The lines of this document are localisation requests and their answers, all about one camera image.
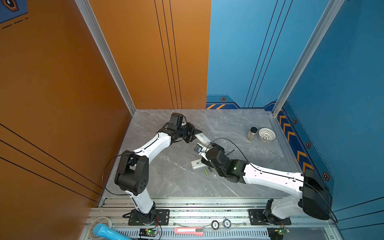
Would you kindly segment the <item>white remote control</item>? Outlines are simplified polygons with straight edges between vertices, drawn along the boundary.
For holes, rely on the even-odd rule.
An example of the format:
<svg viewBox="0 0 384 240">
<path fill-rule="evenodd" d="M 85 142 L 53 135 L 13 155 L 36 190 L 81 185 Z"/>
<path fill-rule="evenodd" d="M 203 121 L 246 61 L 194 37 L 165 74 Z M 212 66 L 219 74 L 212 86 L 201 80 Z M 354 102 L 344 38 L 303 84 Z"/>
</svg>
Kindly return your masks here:
<svg viewBox="0 0 384 240">
<path fill-rule="evenodd" d="M 196 134 L 195 137 L 205 146 L 209 146 L 211 143 L 211 140 L 207 138 L 203 133 Z"/>
<path fill-rule="evenodd" d="M 207 165 L 203 164 L 201 160 L 194 160 L 191 161 L 191 165 L 193 170 L 201 169 L 201 168 L 206 168 Z"/>
</svg>

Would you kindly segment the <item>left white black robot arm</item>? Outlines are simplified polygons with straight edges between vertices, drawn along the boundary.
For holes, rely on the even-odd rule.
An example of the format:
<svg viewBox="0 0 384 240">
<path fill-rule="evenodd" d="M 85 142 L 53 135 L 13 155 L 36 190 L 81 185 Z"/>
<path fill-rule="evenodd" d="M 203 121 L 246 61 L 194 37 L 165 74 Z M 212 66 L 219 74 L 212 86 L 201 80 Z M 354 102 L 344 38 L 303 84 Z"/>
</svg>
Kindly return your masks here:
<svg viewBox="0 0 384 240">
<path fill-rule="evenodd" d="M 124 151 L 114 157 L 119 158 L 114 183 L 123 194 L 115 194 L 108 188 L 107 192 L 116 196 L 128 196 L 135 208 L 128 214 L 134 221 L 150 225 L 156 221 L 156 203 L 147 191 L 149 183 L 149 166 L 152 160 L 174 143 L 184 141 L 190 143 L 202 131 L 195 128 L 186 117 L 179 113 L 172 113 L 170 121 L 160 128 L 153 139 L 134 151 Z"/>
</svg>

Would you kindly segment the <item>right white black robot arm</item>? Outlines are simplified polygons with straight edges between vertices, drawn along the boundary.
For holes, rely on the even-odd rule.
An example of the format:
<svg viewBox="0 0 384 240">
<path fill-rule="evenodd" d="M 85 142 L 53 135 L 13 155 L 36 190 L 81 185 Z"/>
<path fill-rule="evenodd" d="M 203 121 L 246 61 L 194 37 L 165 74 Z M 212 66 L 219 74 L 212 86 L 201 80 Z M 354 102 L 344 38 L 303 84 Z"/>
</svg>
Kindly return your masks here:
<svg viewBox="0 0 384 240">
<path fill-rule="evenodd" d="M 232 183 L 261 185 L 287 193 L 285 198 L 268 200 L 263 211 L 267 224 L 286 224 L 291 216 L 301 214 L 318 220 L 333 218 L 330 190 L 313 171 L 282 172 L 257 166 L 248 160 L 232 160 L 217 144 L 211 148 L 197 144 L 194 151 L 201 156 L 204 165 L 214 168 L 220 177 Z"/>
</svg>

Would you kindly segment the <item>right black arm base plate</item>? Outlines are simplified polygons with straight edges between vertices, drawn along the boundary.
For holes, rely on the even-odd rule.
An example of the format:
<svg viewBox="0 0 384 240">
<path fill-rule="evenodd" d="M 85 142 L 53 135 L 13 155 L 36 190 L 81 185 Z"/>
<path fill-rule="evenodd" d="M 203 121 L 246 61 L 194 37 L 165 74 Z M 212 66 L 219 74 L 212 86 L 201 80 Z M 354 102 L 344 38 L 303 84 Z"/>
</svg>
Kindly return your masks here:
<svg viewBox="0 0 384 240">
<path fill-rule="evenodd" d="M 250 223 L 252 226 L 256 225 L 274 225 L 280 226 L 281 224 L 285 226 L 289 226 L 292 224 L 291 219 L 289 217 L 285 219 L 279 219 L 271 213 L 266 213 L 265 210 L 262 209 L 250 209 L 248 210 Z"/>
</svg>

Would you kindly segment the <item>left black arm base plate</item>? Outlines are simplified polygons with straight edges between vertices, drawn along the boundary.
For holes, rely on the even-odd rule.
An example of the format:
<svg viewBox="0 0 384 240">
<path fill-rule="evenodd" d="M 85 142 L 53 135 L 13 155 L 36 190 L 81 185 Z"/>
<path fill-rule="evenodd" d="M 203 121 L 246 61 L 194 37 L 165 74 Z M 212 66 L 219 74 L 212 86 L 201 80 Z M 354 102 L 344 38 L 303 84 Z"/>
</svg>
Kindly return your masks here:
<svg viewBox="0 0 384 240">
<path fill-rule="evenodd" d="M 167 226 L 170 220 L 170 210 L 155 209 L 148 214 L 143 214 L 137 210 L 130 212 L 128 221 L 129 226 L 154 226 L 160 224 L 161 226 Z"/>
</svg>

